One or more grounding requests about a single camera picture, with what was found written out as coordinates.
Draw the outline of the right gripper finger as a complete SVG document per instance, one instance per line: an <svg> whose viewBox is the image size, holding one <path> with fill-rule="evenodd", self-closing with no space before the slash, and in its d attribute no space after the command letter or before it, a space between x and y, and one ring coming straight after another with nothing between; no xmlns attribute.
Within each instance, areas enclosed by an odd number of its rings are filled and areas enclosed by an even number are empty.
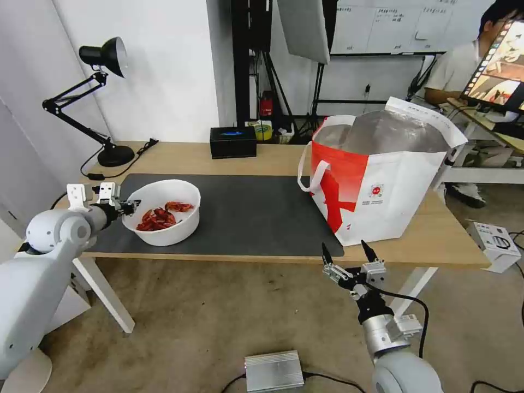
<svg viewBox="0 0 524 393"><path fill-rule="evenodd" d="M331 253L329 252L325 243L321 244L323 273L326 274L332 281L336 282L341 288L346 288L350 280L349 272L333 262Z"/></svg>
<svg viewBox="0 0 524 393"><path fill-rule="evenodd" d="M381 259L376 255L373 248L371 248L364 240L361 240L361 245L368 263L381 263Z"/></svg>

